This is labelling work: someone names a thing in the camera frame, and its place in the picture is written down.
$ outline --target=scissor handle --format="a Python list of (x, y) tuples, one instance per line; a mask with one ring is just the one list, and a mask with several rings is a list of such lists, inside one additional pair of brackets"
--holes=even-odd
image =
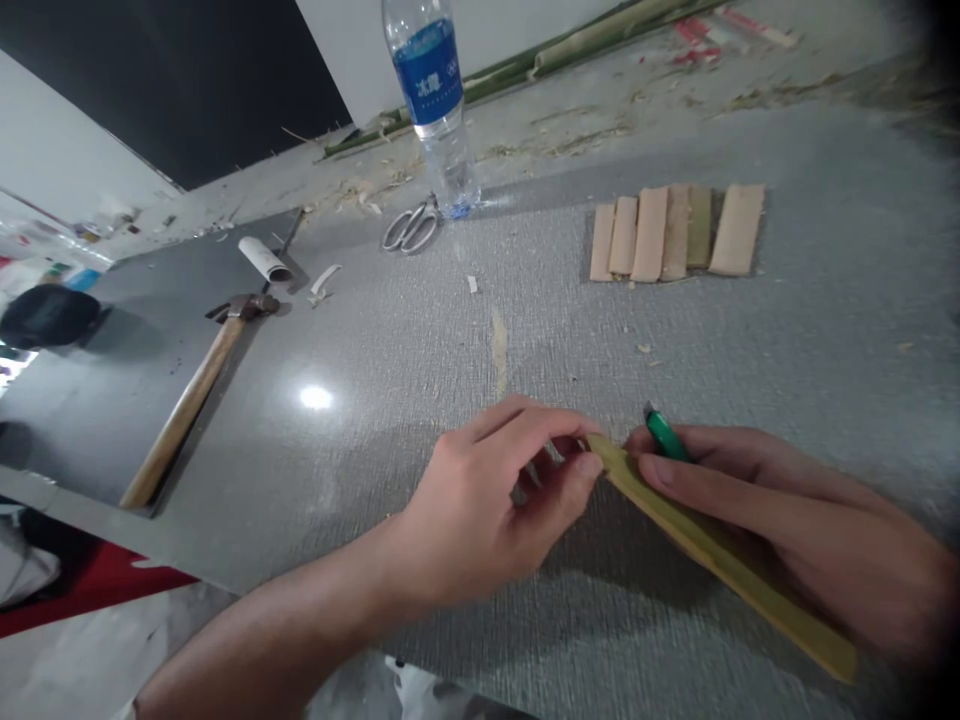
[[(421, 213), (423, 212), (423, 210), (420, 208), (418, 208), (418, 210)], [(390, 227), (388, 227), (387, 231), (383, 234), (383, 242), (380, 243), (380, 247), (382, 247), (387, 252), (392, 252), (396, 250), (398, 247), (400, 247), (403, 244), (404, 236), (406, 235), (406, 232), (409, 229), (410, 224), (413, 222), (413, 215), (414, 215), (413, 210), (406, 210), (400, 213), (397, 216), (397, 219), (394, 220), (392, 223), (390, 223)], [(407, 220), (407, 224), (403, 226), (403, 230), (397, 233), (397, 236), (395, 238), (391, 238), (390, 234), (396, 229), (397, 225), (399, 225), (403, 220)]]
[[(433, 225), (431, 225), (430, 229), (427, 230), (427, 232), (425, 232), (420, 239), (414, 243), (413, 240), (417, 236), (417, 233), (419, 233), (420, 229), (431, 220), (433, 220)], [(404, 255), (414, 255), (420, 252), (420, 250), (423, 249), (423, 246), (430, 241), (431, 237), (433, 237), (433, 234), (437, 231), (439, 226), (439, 215), (436, 213), (425, 215), (421, 212), (413, 231), (403, 240), (403, 242), (400, 243), (400, 252), (402, 252)]]
[[(404, 255), (413, 255), (419, 252), (423, 246), (430, 241), (430, 238), (433, 237), (433, 234), (440, 226), (440, 214), (436, 211), (435, 202), (433, 206), (433, 210), (428, 213), (428, 203), (422, 202), (416, 210), (407, 210), (400, 213), (397, 219), (390, 223), (390, 227), (387, 228), (387, 232), (383, 235), (383, 242), (380, 246), (387, 252), (400, 248), (400, 252)], [(397, 226), (404, 220), (406, 220), (406, 224), (403, 226), (403, 229), (400, 230), (395, 237), (391, 237), (393, 231), (396, 230)], [(433, 225), (421, 235), (420, 230), (431, 220), (433, 221)]]

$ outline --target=paper roll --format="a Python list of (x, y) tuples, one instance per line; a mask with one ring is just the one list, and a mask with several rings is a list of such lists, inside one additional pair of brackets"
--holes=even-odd
[(293, 280), (290, 268), (270, 252), (270, 249), (255, 237), (245, 237), (240, 240), (240, 252), (247, 256), (257, 271), (270, 282), (287, 282)]

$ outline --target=wooden hammer handle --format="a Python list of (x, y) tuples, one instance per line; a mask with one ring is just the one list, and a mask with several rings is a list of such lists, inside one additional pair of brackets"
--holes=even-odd
[(210, 352), (200, 363), (193, 379), (183, 391), (183, 395), (180, 396), (180, 400), (177, 401), (176, 407), (173, 408), (173, 412), (170, 413), (170, 417), (160, 431), (160, 436), (150, 448), (143, 465), (140, 466), (140, 470), (120, 500), (120, 507), (142, 508), (150, 502), (170, 461), (177, 454), (177, 449), (187, 436), (204, 400), (207, 399), (227, 355), (240, 338), (245, 324), (245, 321), (238, 317), (229, 317), (223, 323), (223, 328), (217, 335), (217, 339), (213, 341)]

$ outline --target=wall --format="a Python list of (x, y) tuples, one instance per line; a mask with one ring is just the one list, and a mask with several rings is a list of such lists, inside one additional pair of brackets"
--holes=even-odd
[[(383, 39), (380, 0), (297, 0), (358, 126), (403, 104)], [(453, 0), (460, 68), (469, 75), (582, 25), (616, 0)]]
[[(0, 186), (68, 222), (93, 217), (101, 193), (134, 207), (179, 192), (110, 133), (0, 51)], [(9, 201), (0, 208), (13, 206)]]

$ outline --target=hand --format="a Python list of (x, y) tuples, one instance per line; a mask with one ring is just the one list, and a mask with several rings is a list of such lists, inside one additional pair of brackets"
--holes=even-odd
[[(400, 594), (429, 610), (533, 574), (587, 507), (602, 463), (576, 438), (599, 431), (579, 413), (516, 395), (444, 433), (409, 505), (391, 518)], [(565, 457), (559, 467), (544, 447), (551, 441)], [(517, 506), (511, 492), (521, 479), (528, 499)]]
[(767, 433), (674, 429), (696, 465), (653, 455), (646, 428), (626, 443), (653, 488), (769, 541), (793, 584), (877, 650), (936, 658), (955, 619), (960, 570), (918, 523)]

